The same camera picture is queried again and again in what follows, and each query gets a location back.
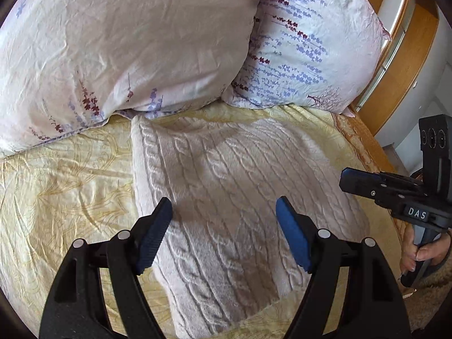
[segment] bed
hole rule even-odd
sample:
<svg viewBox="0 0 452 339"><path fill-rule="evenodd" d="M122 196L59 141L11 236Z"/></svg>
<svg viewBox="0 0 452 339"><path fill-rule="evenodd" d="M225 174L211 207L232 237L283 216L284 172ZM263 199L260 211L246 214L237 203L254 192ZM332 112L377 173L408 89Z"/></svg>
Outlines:
<svg viewBox="0 0 452 339"><path fill-rule="evenodd" d="M348 118L295 105L248 110L214 102L201 110L157 119L169 124L179 116L207 121L253 122L260 118L289 121L302 127L320 145L338 170L355 167L392 171L383 150L359 118ZM47 293L72 241L109 239L137 219L132 187L130 121L113 116L107 125L55 143L27 150L1 161L0 287L21 320L37 334ZM399 236L388 211L359 200L369 218L371 236L399 276ZM124 332L112 297L108 272L103 291L113 328ZM146 299L168 338L174 338L166 295L152 269L140 276ZM345 293L341 272L327 331L333 330ZM221 338L280 338L287 330L303 292L293 292L258 315L220 334Z"/></svg>

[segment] blue gripper pad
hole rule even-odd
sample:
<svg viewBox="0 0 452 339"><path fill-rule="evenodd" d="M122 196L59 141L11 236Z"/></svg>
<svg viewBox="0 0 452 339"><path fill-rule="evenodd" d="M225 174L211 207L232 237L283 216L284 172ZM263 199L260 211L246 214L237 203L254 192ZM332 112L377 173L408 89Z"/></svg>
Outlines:
<svg viewBox="0 0 452 339"><path fill-rule="evenodd" d="M168 225L170 225L171 219L173 218L171 201L167 198L162 198L150 217L154 221L139 245L139 257L135 265L138 275L143 274L144 270L150 268L154 262Z"/></svg>
<svg viewBox="0 0 452 339"><path fill-rule="evenodd" d="M305 271L311 269L310 246L307 237L295 218L298 214L289 200L283 196L276 201L276 218L289 244L295 262Z"/></svg>

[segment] silver screw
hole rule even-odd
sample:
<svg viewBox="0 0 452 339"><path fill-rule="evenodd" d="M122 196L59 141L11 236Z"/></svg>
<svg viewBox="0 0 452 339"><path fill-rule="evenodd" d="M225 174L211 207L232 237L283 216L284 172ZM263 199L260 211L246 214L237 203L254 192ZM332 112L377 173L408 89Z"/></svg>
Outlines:
<svg viewBox="0 0 452 339"><path fill-rule="evenodd" d="M374 246L377 244L377 242L375 242L375 240L374 240L373 238L370 238L370 237L367 237L367 238L364 240L364 243L365 243L367 246L369 246L369 247L374 247Z"/></svg>
<svg viewBox="0 0 452 339"><path fill-rule="evenodd" d="M78 248L82 247L83 244L84 244L84 241L81 238L79 238L79 239L74 241L72 246L74 246L74 248L78 249Z"/></svg>
<svg viewBox="0 0 452 339"><path fill-rule="evenodd" d="M127 240L127 238L129 238L129 237L130 237L130 232L129 231L124 230L124 231L121 231L121 232L118 233L118 238L120 240Z"/></svg>
<svg viewBox="0 0 452 339"><path fill-rule="evenodd" d="M322 229L322 230L319 230L317 233L320 238L330 238L330 236L331 236L331 232L329 230Z"/></svg>

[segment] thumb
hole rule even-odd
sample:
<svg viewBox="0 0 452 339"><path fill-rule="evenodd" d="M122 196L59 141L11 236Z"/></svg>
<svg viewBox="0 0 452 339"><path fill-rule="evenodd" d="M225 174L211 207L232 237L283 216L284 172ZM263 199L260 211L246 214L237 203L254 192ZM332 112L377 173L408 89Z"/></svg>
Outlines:
<svg viewBox="0 0 452 339"><path fill-rule="evenodd" d="M432 265L437 265L446 257L449 251L451 238L449 234L444 233L439 240L422 246L416 254L417 261L432 259Z"/></svg>

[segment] person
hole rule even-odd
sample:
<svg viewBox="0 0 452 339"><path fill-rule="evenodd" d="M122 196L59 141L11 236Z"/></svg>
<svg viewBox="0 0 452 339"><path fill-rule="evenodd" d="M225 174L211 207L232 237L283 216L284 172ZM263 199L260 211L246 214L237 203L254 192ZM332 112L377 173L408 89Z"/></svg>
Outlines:
<svg viewBox="0 0 452 339"><path fill-rule="evenodd" d="M415 271L416 261L425 261L432 259L431 265L438 265L447 255L451 244L451 237L448 233L444 233L441 237L430 243L418 247L413 244L414 229L411 224L405 228L402 244L402 257L400 260L400 270L402 273L407 271Z"/></svg>

